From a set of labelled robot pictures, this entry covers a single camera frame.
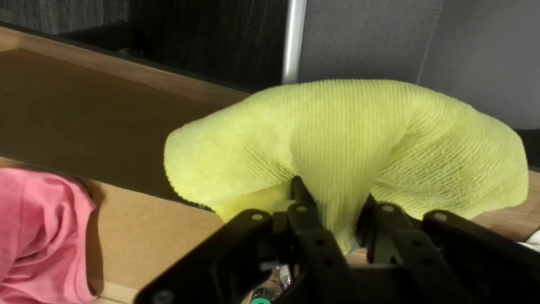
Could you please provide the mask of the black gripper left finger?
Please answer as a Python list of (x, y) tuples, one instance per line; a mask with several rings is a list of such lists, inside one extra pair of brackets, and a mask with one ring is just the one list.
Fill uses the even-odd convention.
[(349, 268), (300, 178), (283, 212), (246, 210), (176, 261), (133, 304), (239, 304), (278, 266), (291, 285), (273, 304), (359, 304)]

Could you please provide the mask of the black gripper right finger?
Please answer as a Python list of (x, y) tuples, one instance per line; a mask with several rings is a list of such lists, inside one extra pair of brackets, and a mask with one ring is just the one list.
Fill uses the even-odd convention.
[(540, 304), (540, 254), (453, 214), (367, 198), (355, 234), (360, 304)]

